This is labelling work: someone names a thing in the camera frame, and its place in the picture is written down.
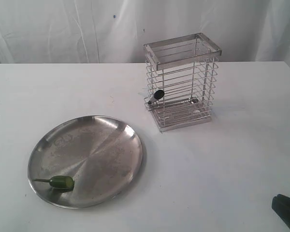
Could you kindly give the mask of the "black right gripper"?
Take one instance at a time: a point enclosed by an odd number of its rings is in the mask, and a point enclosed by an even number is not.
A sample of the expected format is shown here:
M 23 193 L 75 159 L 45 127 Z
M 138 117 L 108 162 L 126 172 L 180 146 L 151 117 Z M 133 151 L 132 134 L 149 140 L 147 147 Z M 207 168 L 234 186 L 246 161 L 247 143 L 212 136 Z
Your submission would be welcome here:
M 272 199 L 271 207 L 290 229 L 290 197 L 278 194 Z

